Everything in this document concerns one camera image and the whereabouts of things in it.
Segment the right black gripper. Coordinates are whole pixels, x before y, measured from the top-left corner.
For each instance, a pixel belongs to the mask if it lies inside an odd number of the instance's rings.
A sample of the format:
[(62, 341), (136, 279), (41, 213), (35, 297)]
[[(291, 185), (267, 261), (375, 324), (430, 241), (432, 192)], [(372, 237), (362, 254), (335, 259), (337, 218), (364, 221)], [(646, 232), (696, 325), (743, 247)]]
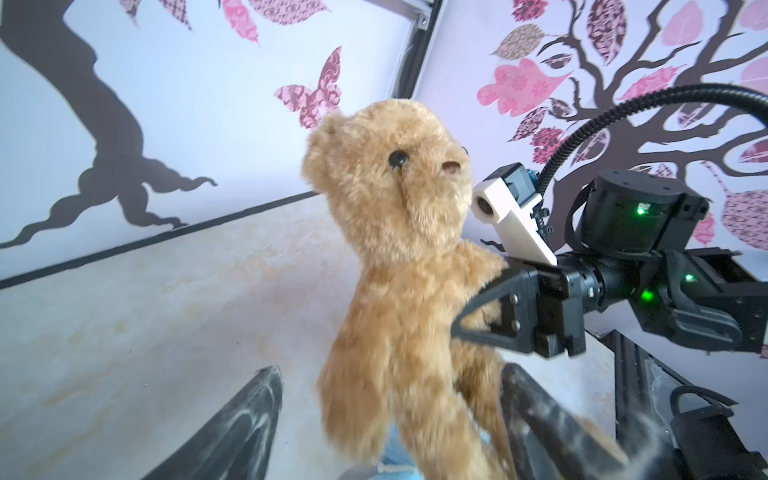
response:
[[(464, 306), (452, 324), (451, 336), (462, 341), (513, 352), (552, 358), (587, 350), (585, 316), (606, 306), (606, 283), (597, 258), (562, 254), (556, 265), (508, 257), (508, 267)], [(470, 326), (471, 314), (491, 305), (500, 313), (482, 326)], [(525, 333), (493, 330), (531, 330)]]

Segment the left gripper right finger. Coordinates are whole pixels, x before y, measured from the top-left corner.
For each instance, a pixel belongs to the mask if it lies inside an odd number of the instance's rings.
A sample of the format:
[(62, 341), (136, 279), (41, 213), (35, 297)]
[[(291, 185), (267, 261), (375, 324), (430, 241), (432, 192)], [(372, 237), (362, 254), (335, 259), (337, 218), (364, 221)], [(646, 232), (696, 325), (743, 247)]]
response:
[(627, 466), (612, 439), (571, 414), (518, 364), (502, 369), (500, 403), (519, 479), (605, 479)]

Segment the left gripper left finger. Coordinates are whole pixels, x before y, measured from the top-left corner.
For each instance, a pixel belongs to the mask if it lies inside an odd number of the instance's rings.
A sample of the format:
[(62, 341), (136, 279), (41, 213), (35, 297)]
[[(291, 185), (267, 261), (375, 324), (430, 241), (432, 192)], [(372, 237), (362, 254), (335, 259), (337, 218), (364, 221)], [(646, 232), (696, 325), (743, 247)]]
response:
[(266, 477), (282, 409), (278, 366), (255, 376), (147, 479), (254, 479)]

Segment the brown plush teddy bear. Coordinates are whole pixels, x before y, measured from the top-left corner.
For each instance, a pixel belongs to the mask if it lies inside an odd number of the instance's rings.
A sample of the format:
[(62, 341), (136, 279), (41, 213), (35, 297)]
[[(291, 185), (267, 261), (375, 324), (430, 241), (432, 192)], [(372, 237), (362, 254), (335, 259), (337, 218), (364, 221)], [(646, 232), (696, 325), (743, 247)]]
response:
[(462, 236), (466, 150), (428, 107), (390, 99), (327, 115), (302, 170), (362, 267), (318, 380), (327, 439), (373, 462), (397, 434), (427, 479), (514, 478), (501, 357), (451, 335), (505, 266)]

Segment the light blue fleece hoodie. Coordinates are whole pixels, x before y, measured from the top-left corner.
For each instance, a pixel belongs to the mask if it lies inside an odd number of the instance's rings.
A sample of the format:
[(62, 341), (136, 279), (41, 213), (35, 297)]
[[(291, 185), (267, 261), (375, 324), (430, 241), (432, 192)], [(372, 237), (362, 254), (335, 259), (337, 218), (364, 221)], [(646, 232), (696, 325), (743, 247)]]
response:
[(374, 464), (361, 466), (356, 473), (349, 471), (352, 479), (362, 480), (424, 480), (404, 444), (399, 430), (392, 425), (388, 442), (381, 458)]

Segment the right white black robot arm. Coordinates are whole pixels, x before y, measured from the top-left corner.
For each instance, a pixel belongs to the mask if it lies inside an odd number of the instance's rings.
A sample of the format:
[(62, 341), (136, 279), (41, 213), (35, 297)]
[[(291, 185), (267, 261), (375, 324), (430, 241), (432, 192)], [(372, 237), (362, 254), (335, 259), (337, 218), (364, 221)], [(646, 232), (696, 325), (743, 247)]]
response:
[(584, 318), (627, 301), (641, 328), (703, 351), (758, 353), (767, 334), (767, 286), (724, 249), (688, 248), (708, 201), (672, 178), (605, 170), (574, 201), (568, 251), (536, 230), (541, 197), (521, 164), (473, 192), (475, 217), (496, 231), (502, 273), (455, 319), (455, 338), (545, 358), (586, 349)]

